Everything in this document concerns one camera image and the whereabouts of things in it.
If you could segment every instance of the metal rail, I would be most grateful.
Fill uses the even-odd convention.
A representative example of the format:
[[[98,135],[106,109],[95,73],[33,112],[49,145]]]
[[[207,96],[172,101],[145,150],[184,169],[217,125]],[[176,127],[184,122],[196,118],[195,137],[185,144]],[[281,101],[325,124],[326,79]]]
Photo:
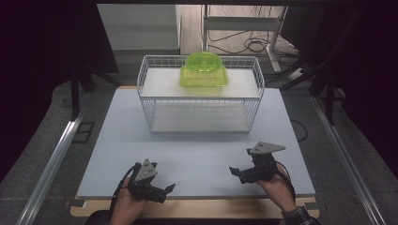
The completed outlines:
[[[336,149],[336,152],[343,163],[345,171],[347,172],[348,177],[350,178],[351,183],[354,186],[354,189],[357,191],[357,194],[360,197],[360,200],[366,213],[368,214],[369,219],[374,225],[385,225],[386,222],[380,214],[380,210],[378,209],[377,203],[375,202],[371,191],[362,180],[360,173],[354,162],[352,161],[351,156],[349,156],[348,151],[345,148],[343,141],[341,140],[335,126],[331,126],[327,117],[325,116],[325,109],[322,105],[322,100],[320,99],[320,97],[312,97],[312,101],[314,103],[314,106],[316,107],[319,117],[321,118],[322,124],[324,125],[334,145],[334,148]]]
[[[65,128],[64,133],[62,134],[57,146],[55,147],[46,168],[41,174],[41,177],[39,178],[35,189],[30,195],[29,200],[27,201],[23,211],[20,214],[20,217],[16,222],[17,225],[33,224],[36,215],[38,214],[38,210],[40,209],[41,204],[43,203],[44,198],[46,197],[47,192],[50,189],[51,184],[53,183],[56,173],[58,172],[62,160],[64,159],[64,156],[68,151],[73,136],[83,119],[85,113],[85,105],[88,100],[89,97],[84,97],[84,99],[82,99],[82,108],[76,119],[74,121],[68,122],[67,127]]]

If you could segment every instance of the white tabletop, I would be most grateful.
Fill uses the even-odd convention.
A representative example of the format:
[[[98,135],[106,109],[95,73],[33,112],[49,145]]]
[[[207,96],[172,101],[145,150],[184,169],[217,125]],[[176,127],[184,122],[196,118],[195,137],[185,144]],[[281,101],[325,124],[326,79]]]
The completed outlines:
[[[135,162],[158,162],[157,188],[176,184],[168,198],[222,199],[265,196],[256,184],[240,184],[229,167],[253,166],[247,148],[284,145],[273,153],[292,177],[298,197],[315,194],[278,89],[265,89],[249,134],[152,134],[135,89],[118,89],[103,123],[77,196],[111,198]]]

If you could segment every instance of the black curtain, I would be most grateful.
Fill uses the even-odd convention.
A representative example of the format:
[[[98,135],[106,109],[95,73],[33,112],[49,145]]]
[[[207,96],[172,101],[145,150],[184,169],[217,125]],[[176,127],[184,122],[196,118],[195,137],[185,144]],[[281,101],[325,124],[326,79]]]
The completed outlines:
[[[73,69],[85,76],[118,71],[95,4],[3,1],[0,21],[3,179]]]
[[[392,1],[371,2],[334,69],[346,95],[344,109],[398,177],[397,6]]]

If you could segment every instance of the white wall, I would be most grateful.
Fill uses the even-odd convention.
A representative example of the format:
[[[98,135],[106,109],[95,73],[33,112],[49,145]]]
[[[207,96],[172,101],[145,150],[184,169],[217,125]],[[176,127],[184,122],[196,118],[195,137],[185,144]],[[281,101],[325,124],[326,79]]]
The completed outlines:
[[[113,50],[179,48],[179,13],[176,13],[176,5],[97,6]]]

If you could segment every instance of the white table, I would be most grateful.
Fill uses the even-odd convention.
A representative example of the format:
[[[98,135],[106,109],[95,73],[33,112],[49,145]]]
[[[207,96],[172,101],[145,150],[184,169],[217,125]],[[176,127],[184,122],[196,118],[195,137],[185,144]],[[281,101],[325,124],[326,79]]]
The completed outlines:
[[[246,149],[259,141],[286,146],[273,156],[292,176],[297,205],[314,205],[314,187],[279,90],[266,89],[250,134],[151,134],[137,90],[116,90],[72,206],[75,217],[109,209],[115,188],[135,162],[158,162],[152,185],[176,187],[164,203],[149,202],[141,218],[281,218],[256,184],[241,185],[229,166],[251,168]],[[312,217],[316,208],[307,208]]]
[[[257,185],[241,185],[229,167],[251,168],[246,149],[258,142],[286,146],[273,156],[292,177],[298,197],[313,184],[278,89],[266,89],[249,134],[152,134],[135,89],[118,89],[105,118],[77,196],[109,199],[135,162],[158,162],[152,185],[176,184],[170,199],[264,197]]]

